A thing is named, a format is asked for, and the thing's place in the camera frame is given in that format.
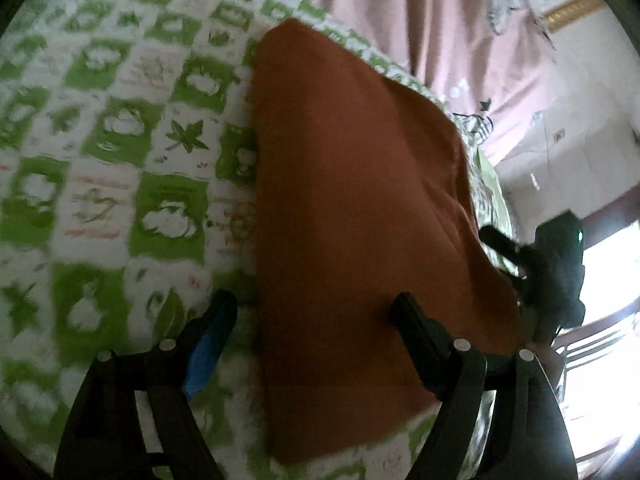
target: printed pattern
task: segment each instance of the printed pattern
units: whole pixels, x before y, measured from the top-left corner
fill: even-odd
[[[222,287],[240,299],[239,321],[192,407],[229,478],[401,479],[424,443],[435,412],[295,468],[265,451],[248,91],[256,46],[289,17],[436,102],[303,0],[27,0],[1,38],[0,425],[44,469],[96,353],[146,351]],[[510,231],[476,140],[444,112],[466,143],[478,223]],[[490,405],[463,477],[478,463]]]

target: white wall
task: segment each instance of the white wall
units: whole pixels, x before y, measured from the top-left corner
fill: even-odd
[[[537,225],[565,209],[586,216],[640,182],[640,146],[632,138],[632,121],[640,120],[640,113],[633,118],[640,58],[624,30],[606,8],[552,39],[557,99],[496,168],[528,240]],[[563,128],[564,139],[555,143]]]

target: leaf print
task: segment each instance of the leaf print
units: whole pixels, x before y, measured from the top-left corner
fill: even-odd
[[[223,46],[223,45],[226,45],[230,40],[231,40],[231,36],[227,31],[224,31],[224,32],[212,31],[209,33],[210,45]]]
[[[53,126],[53,135],[58,132],[68,133],[78,126],[80,119],[80,108],[77,106],[68,106],[49,113],[49,119]]]
[[[0,288],[6,300],[11,303],[9,316],[14,328],[14,336],[17,336],[28,326],[36,325],[38,307],[33,301],[27,299],[34,286],[35,283],[32,283],[25,290],[20,290],[17,283],[12,283]]]
[[[118,26],[129,27],[129,25],[135,25],[136,27],[139,27],[140,20],[136,16],[135,12],[122,12],[120,14],[120,18],[118,19]]]
[[[45,18],[45,23],[47,25],[51,25],[51,23],[56,22],[57,20],[62,18],[62,16],[64,16],[65,14],[66,14],[66,11],[65,11],[64,7],[56,7],[56,9],[54,9],[53,12],[50,13]]]
[[[120,202],[111,196],[102,197],[100,189],[96,187],[84,194],[73,195],[72,202],[81,202],[80,210],[74,213],[74,216],[83,224],[109,220],[110,212],[120,205]]]
[[[154,337],[156,341],[166,338],[177,338],[184,324],[184,319],[185,312],[182,301],[172,287],[169,289],[169,293],[164,300],[160,312],[158,312],[158,317],[156,317],[156,323],[154,325]]]
[[[172,132],[170,134],[166,134],[171,140],[175,140],[175,144],[172,144],[167,150],[172,150],[182,145],[187,153],[191,153],[195,148],[200,150],[208,150],[209,147],[198,140],[198,137],[202,135],[202,126],[204,122],[199,120],[197,123],[189,124],[187,129],[185,130],[180,124],[176,121],[171,121]]]

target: orange cloth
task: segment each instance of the orange cloth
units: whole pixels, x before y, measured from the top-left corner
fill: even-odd
[[[257,279],[271,452],[383,438],[431,406],[387,319],[399,292],[483,351],[522,343],[482,252],[466,157],[430,101],[290,20],[258,47]]]

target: bedsheet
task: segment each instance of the bedsheet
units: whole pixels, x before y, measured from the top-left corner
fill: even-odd
[[[551,103],[541,0],[309,0],[447,102],[495,165]]]
[[[0,39],[0,425],[49,472],[93,357],[175,335],[217,288],[239,298],[239,320],[191,407],[228,478],[401,479],[428,436],[436,412],[296,467],[266,452],[248,90],[256,44],[288,17],[437,102],[305,0],[27,0]],[[468,149],[479,224],[510,232],[474,136],[439,106]],[[486,396],[462,478],[490,407]]]

